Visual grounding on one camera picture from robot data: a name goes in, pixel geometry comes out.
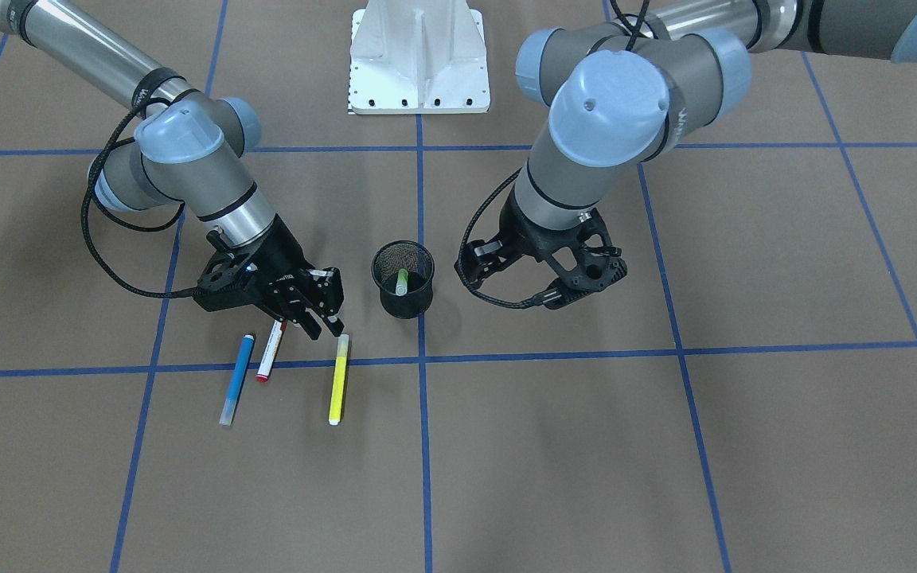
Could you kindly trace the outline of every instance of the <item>black cable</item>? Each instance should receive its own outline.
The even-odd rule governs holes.
[[[524,301],[517,303],[512,303],[509,301],[502,301],[500,298],[488,297],[487,294],[480,293],[479,290],[473,288],[470,284],[469,279],[466,278],[466,272],[462,269],[462,252],[466,250],[466,245],[469,243],[469,235],[473,232],[473,227],[476,226],[477,221],[480,221],[480,216],[483,215],[483,212],[487,210],[487,207],[491,203],[494,203],[494,199],[498,198],[498,195],[502,191],[505,191],[507,186],[512,185],[512,181],[516,181],[516,178],[519,177],[521,170],[516,170],[516,173],[512,173],[509,178],[506,178],[505,181],[498,185],[498,188],[494,190],[490,196],[487,197],[487,200],[483,202],[483,205],[480,205],[480,208],[476,210],[476,213],[473,215],[473,219],[469,221],[469,225],[466,226],[466,232],[462,234],[462,243],[458,247],[458,265],[455,265],[456,271],[458,271],[458,280],[462,283],[462,286],[466,288],[474,297],[480,298],[481,301],[487,301],[492,305],[496,305],[502,308],[510,308],[515,310],[523,310],[527,308],[532,308],[535,306],[542,305],[544,303],[543,297],[541,294],[535,294],[531,298],[526,298]]]
[[[132,142],[134,142],[133,138],[125,138],[123,141],[115,142],[115,144],[112,146],[106,146],[106,149],[108,149],[108,153],[112,153],[116,149],[119,149],[121,146],[131,144]],[[95,206],[98,207],[98,210],[101,211],[102,214],[105,215],[105,217],[108,217],[109,221],[113,222],[113,224],[117,224],[121,226],[121,228],[128,228],[130,229],[130,231],[136,231],[136,232],[162,232],[162,231],[165,231],[165,229],[170,228],[170,226],[176,224],[176,222],[179,221],[179,217],[182,217],[182,211],[185,210],[185,207],[186,207],[186,203],[179,203],[178,210],[176,210],[175,214],[172,215],[172,218],[169,219],[164,224],[160,224],[158,226],[141,226],[137,224],[131,224],[131,222],[124,221],[123,219],[120,219],[119,217],[115,216],[115,214],[112,213],[112,211],[108,210],[108,207],[105,207],[101,203],[101,199],[98,198],[98,193],[94,193],[94,204]]]
[[[646,11],[649,10],[650,0],[643,0],[638,15],[630,14],[636,18],[636,25],[631,25],[629,19],[625,18],[625,14],[618,7],[618,1],[609,0],[609,2],[611,3],[611,8],[615,11],[615,16],[618,16],[618,21],[625,26],[625,35],[629,36],[629,44],[626,45],[625,49],[630,52],[632,48],[636,47],[636,40],[639,40],[643,33],[643,23],[646,21]]]
[[[117,146],[127,144],[128,140],[124,140],[123,142],[118,142],[118,138],[121,134],[123,134],[123,131],[125,130],[125,128],[127,128],[127,126],[130,126],[130,122],[134,120],[134,118],[137,117],[139,113],[141,113],[143,110],[146,110],[148,106],[156,104],[156,103],[169,104],[170,102],[168,100],[164,100],[160,98],[150,98],[148,100],[141,102],[141,104],[139,104],[136,108],[131,109],[130,113],[127,113],[127,115],[123,117],[123,120],[119,121],[118,126],[115,128],[115,131],[112,131],[111,137],[108,138],[108,142],[106,142],[105,147],[101,150],[101,153],[98,153],[98,156],[95,157],[94,162],[91,163],[91,169],[90,171],[88,171],[88,177],[87,177],[88,179],[87,192],[84,194],[84,203],[81,204],[80,206],[80,230],[84,234],[84,244],[86,244],[87,250],[91,253],[91,257],[95,260],[95,262],[98,263],[98,266],[101,267],[102,271],[105,271],[105,275],[108,275],[109,277],[111,277],[112,280],[118,283],[119,286],[123,287],[123,289],[129,290],[132,294],[139,294],[139,296],[148,297],[148,298],[193,297],[195,294],[199,293],[200,291],[200,289],[197,289],[197,287],[195,286],[192,287],[192,289],[183,289],[183,290],[175,290],[175,291],[168,290],[168,291],[163,291],[162,293],[156,293],[156,291],[152,291],[152,290],[138,289],[136,286],[132,286],[132,284],[127,283],[125,282],[125,280],[121,279],[119,275],[117,275],[115,271],[112,270],[112,267],[108,266],[108,263],[105,262],[105,259],[101,257],[101,253],[99,253],[98,249],[95,248],[94,240],[91,239],[91,225],[90,225],[90,218],[88,218],[90,216],[91,203],[95,203],[98,205],[99,209],[102,209],[103,211],[105,210],[104,206],[102,206],[101,201],[98,200],[98,197],[94,191],[95,182],[98,181],[98,177],[101,175],[101,171],[104,170],[105,168],[105,161],[108,160],[108,155],[115,148],[117,148]],[[138,231],[139,229],[146,229],[147,232],[163,231],[163,229],[168,228],[172,224],[175,224],[176,221],[178,221],[179,217],[182,215],[183,207],[185,207],[185,204],[179,206],[178,213],[175,214],[175,217],[172,217],[172,220],[167,222],[167,224],[161,225],[160,228],[140,228],[138,225],[127,224],[127,222],[122,221],[121,219],[118,219],[118,217],[109,217],[109,218],[111,218],[112,220],[117,219],[117,222],[119,222],[119,224],[122,224],[124,228],[132,228],[134,229],[134,231]]]

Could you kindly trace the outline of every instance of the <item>mesh pencil cup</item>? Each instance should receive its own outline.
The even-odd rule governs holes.
[[[434,258],[422,244],[411,240],[386,244],[374,255],[370,273],[388,314],[415,318],[430,308],[434,300]]]

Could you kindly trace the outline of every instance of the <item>blue marker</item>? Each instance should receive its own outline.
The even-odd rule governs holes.
[[[254,335],[247,334],[240,345],[240,356],[236,359],[236,369],[232,370],[232,382],[228,385],[228,395],[225,396],[225,407],[221,411],[218,423],[223,427],[232,425],[232,417],[236,414],[236,404],[240,402],[240,392],[243,391],[243,380],[247,377],[247,367],[250,366],[250,355],[254,352]]]

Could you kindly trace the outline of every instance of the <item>green marker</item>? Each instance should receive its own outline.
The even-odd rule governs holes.
[[[404,297],[408,293],[408,271],[398,269],[398,279],[396,280],[396,297]]]

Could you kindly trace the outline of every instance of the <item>brown floor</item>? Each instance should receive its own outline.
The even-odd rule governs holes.
[[[917,65],[754,55],[738,109],[600,205],[627,279],[507,311],[451,264],[545,117],[514,55],[601,21],[602,0],[473,2],[491,112],[423,119],[345,113],[360,0],[77,4],[257,109],[248,168],[345,277],[349,394],[328,427],[334,339],[290,329],[219,427],[239,340],[262,345],[269,319],[99,271],[81,178],[123,109],[10,37],[0,572],[917,572]],[[146,289],[189,286],[210,254],[192,219],[175,250],[92,225]],[[436,257],[424,319],[379,306],[370,259],[395,239]],[[550,277],[491,280],[516,298]]]

